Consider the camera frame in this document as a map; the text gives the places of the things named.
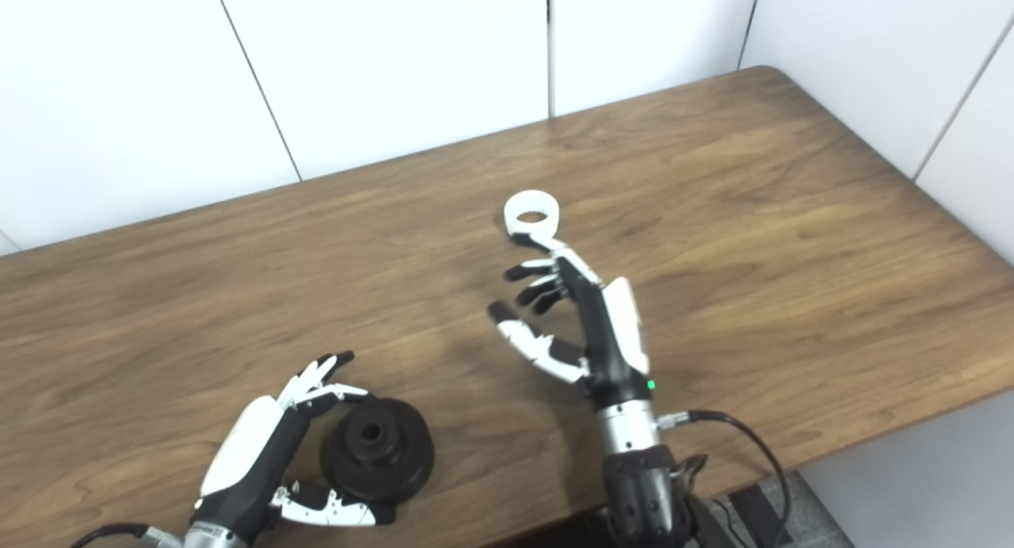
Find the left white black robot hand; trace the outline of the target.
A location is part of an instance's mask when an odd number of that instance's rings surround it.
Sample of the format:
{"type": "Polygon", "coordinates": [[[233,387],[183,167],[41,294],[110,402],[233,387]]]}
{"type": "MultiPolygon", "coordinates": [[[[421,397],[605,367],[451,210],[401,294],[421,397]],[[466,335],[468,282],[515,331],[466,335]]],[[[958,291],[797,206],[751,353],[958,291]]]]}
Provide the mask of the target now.
{"type": "Polygon", "coordinates": [[[314,527],[395,522],[394,506],[354,500],[314,484],[282,483],[312,419],[341,402],[374,397],[369,390],[330,382],[354,357],[353,351],[320,356],[290,378],[278,396],[263,395],[246,405],[200,484],[183,546],[251,547],[279,520],[314,527]]]}

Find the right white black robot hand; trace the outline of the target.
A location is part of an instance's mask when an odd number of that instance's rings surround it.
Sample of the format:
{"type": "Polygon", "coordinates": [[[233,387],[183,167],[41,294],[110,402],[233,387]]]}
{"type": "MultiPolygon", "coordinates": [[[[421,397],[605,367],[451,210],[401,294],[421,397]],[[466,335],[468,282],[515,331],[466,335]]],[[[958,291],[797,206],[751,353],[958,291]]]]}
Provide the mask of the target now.
{"type": "Polygon", "coordinates": [[[578,253],[549,234],[510,238],[544,253],[544,259],[505,271],[509,282],[535,278],[519,293],[517,305],[544,316],[560,300],[572,300],[585,343],[580,348],[544,334],[496,300],[488,311],[503,338],[533,367],[578,386],[595,411],[651,400],[650,364],[630,282],[618,277],[605,284],[578,253]]]}

